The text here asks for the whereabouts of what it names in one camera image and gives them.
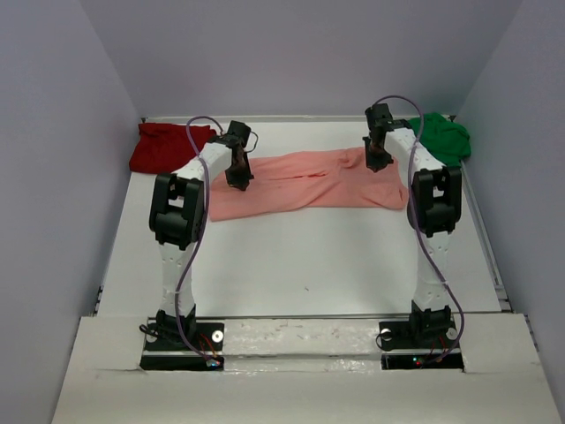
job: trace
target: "folded fabric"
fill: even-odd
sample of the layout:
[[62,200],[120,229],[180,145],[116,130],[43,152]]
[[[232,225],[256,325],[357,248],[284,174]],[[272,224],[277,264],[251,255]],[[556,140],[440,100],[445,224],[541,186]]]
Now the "folded fabric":
[[[201,150],[215,131],[209,125],[191,126],[191,135]],[[130,170],[146,174],[172,172],[194,156],[184,125],[139,124],[139,143],[130,159]]]
[[[414,133],[418,133],[420,118],[415,117],[408,122]],[[447,120],[439,113],[424,115],[424,132],[420,142],[433,157],[447,166],[460,166],[461,160],[471,155],[469,138],[464,126]]]
[[221,174],[211,186],[212,221],[286,212],[304,207],[391,208],[407,203],[396,161],[373,173],[364,148],[298,152],[250,160],[255,179],[245,192]]

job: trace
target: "green cloth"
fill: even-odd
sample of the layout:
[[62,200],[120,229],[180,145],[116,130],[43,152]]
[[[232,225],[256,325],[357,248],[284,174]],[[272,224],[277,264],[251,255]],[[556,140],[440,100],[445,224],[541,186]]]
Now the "green cloth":
[[[417,134],[420,118],[415,117],[408,122]],[[424,133],[420,143],[447,166],[461,166],[460,161],[471,155],[469,133],[465,127],[447,120],[439,113],[424,115]]]

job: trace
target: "pink cloth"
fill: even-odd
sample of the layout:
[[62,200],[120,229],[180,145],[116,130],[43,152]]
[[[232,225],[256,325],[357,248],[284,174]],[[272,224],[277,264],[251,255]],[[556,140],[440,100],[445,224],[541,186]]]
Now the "pink cloth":
[[250,160],[255,179],[245,192],[229,187],[222,173],[212,183],[212,221],[304,207],[404,208],[408,191],[395,161],[373,173],[364,148],[298,152]]

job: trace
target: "gray wall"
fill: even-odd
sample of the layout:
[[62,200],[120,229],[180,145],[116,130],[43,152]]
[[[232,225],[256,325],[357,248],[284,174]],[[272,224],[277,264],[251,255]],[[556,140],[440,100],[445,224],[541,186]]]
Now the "gray wall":
[[[520,0],[81,0],[143,116],[457,112]],[[396,113],[413,113],[405,104]]]
[[0,421],[48,423],[92,310],[138,114],[76,0],[0,12]]
[[467,98],[471,181],[565,418],[565,2],[525,0]]

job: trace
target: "pink towel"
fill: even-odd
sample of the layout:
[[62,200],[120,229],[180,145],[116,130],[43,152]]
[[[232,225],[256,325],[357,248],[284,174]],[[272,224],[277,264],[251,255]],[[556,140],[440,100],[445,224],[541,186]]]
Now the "pink towel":
[[408,191],[395,161],[373,173],[364,148],[298,152],[250,160],[255,179],[245,192],[222,173],[212,183],[210,219],[223,221],[304,207],[404,208]]

